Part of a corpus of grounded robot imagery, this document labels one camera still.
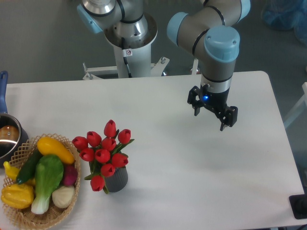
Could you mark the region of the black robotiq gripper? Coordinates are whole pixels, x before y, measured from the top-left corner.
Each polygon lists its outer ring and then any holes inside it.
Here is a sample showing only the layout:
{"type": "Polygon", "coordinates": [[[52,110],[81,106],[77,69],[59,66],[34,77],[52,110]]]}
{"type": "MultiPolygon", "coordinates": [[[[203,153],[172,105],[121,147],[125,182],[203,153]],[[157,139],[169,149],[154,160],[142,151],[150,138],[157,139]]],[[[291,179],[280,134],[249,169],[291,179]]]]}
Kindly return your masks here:
{"type": "Polygon", "coordinates": [[[194,86],[188,94],[187,103],[194,109],[194,115],[200,113],[202,107],[214,113],[221,122],[220,131],[232,127],[237,122],[238,108],[227,106],[229,89],[224,92],[210,92],[209,86],[194,86]]]}

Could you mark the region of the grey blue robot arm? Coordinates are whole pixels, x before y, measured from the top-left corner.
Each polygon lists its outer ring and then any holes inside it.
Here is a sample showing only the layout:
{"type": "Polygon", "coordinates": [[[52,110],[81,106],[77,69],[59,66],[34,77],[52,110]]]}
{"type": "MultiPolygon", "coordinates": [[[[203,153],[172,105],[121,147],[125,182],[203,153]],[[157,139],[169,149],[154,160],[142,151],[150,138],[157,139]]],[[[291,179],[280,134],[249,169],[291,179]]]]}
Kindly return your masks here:
{"type": "MultiPolygon", "coordinates": [[[[188,103],[197,115],[206,108],[232,127],[238,109],[227,98],[239,53],[240,36],[234,24],[247,16],[248,0],[204,0],[194,15],[176,13],[168,22],[167,36],[201,62],[201,84],[189,91],[188,103]]],[[[120,78],[151,74],[151,45],[157,25],[144,12],[141,0],[83,0],[77,12],[92,33],[104,33],[113,46],[120,78]]]]}

